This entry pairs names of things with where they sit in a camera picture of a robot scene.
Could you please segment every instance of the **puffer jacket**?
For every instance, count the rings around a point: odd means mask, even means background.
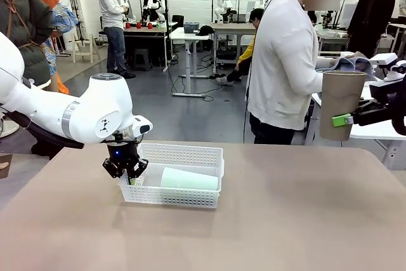
[[[15,0],[14,4],[28,31],[17,14],[12,13],[10,40],[19,47],[23,56],[25,63],[23,76],[33,79],[34,84],[40,86],[50,79],[48,63],[40,44],[52,33],[52,11],[41,0]],[[0,31],[4,35],[7,35],[9,20],[9,5],[5,0],[0,0]]]

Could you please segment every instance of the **blue jeans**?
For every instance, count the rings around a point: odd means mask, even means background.
[[[124,31],[118,27],[110,27],[104,28],[104,32],[108,39],[107,72],[114,72],[114,68],[117,66],[117,73],[123,73],[126,71]]]

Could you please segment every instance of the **person in yellow jacket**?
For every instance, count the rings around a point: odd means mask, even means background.
[[[249,22],[258,29],[259,22],[261,21],[264,9],[258,8],[253,9],[249,15]],[[254,51],[255,36],[250,42],[246,51],[240,56],[237,65],[235,66],[233,72],[227,76],[217,77],[216,82],[220,85],[231,86],[234,81],[240,79],[242,76],[247,76],[249,72],[249,67],[251,66],[252,52]]]

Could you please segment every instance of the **perforated basket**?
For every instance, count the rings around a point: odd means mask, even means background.
[[[127,174],[119,185],[126,202],[170,204],[196,208],[216,208],[224,175],[223,149],[142,143],[138,147],[141,158],[149,161],[147,169],[128,183]],[[160,180],[165,167],[218,177],[217,190],[165,188]]]

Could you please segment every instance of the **brown cup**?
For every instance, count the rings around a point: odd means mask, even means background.
[[[367,74],[330,71],[323,73],[320,136],[326,140],[346,141],[352,125],[334,127],[332,118],[349,114],[358,107]]]
[[[0,156],[0,164],[8,163],[8,166],[6,166],[3,169],[0,169],[0,179],[4,179],[4,178],[8,177],[8,172],[10,170],[10,165],[11,165],[12,158],[13,158],[13,155],[2,155],[2,156]]]

